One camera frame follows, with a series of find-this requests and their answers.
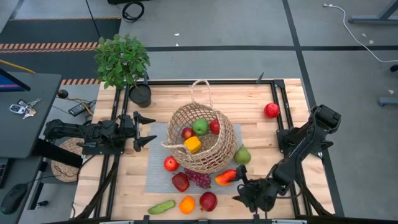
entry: red bell pepper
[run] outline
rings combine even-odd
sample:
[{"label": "red bell pepper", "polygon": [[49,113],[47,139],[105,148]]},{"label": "red bell pepper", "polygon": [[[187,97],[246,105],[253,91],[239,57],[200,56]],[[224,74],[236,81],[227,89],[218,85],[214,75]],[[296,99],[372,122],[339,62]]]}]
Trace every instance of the red bell pepper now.
[{"label": "red bell pepper", "polygon": [[236,177],[236,170],[226,170],[222,174],[216,176],[216,183],[221,186],[229,186],[232,185],[230,181],[235,179]]},{"label": "red bell pepper", "polygon": [[172,183],[174,184],[174,187],[180,192],[184,192],[189,188],[188,177],[183,172],[175,174],[172,177]]}]

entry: computer mouse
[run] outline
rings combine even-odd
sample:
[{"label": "computer mouse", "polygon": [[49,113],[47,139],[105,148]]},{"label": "computer mouse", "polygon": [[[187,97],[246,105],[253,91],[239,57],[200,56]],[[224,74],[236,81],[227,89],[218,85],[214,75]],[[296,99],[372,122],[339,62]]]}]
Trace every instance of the computer mouse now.
[{"label": "computer mouse", "polygon": [[17,184],[7,193],[1,202],[0,211],[5,215],[14,213],[27,192],[27,184]]}]

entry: red grapes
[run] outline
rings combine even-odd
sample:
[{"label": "red grapes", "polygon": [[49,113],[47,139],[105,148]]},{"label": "red grapes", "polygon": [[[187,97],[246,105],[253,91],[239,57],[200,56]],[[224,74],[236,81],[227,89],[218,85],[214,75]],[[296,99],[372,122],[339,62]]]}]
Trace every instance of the red grapes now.
[{"label": "red grapes", "polygon": [[190,169],[184,168],[185,175],[188,177],[188,180],[192,180],[197,183],[197,186],[208,189],[210,188],[211,179],[209,174],[201,174]]}]

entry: orange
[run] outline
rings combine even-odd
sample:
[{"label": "orange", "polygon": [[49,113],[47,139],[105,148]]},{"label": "orange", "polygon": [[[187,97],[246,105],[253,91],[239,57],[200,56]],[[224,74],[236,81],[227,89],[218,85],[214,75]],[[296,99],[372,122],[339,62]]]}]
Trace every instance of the orange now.
[{"label": "orange", "polygon": [[178,206],[184,214],[189,214],[195,209],[195,201],[191,196],[186,196]]}]

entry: red apple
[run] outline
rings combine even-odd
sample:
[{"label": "red apple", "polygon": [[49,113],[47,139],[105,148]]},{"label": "red apple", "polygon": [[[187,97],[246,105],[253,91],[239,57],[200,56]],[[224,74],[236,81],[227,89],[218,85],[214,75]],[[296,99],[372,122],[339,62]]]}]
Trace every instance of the red apple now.
[{"label": "red apple", "polygon": [[192,128],[184,128],[182,130],[181,137],[183,137],[184,139],[188,139],[188,138],[190,138],[192,136],[193,136],[193,129]]},{"label": "red apple", "polygon": [[210,130],[212,133],[219,134],[220,133],[220,123],[218,120],[214,120],[210,122]]},{"label": "red apple", "polygon": [[264,108],[264,114],[268,118],[276,118],[279,114],[279,106],[276,103],[269,103]]},{"label": "red apple", "polygon": [[172,156],[169,156],[164,160],[164,169],[167,171],[176,171],[179,166],[178,162]]}]

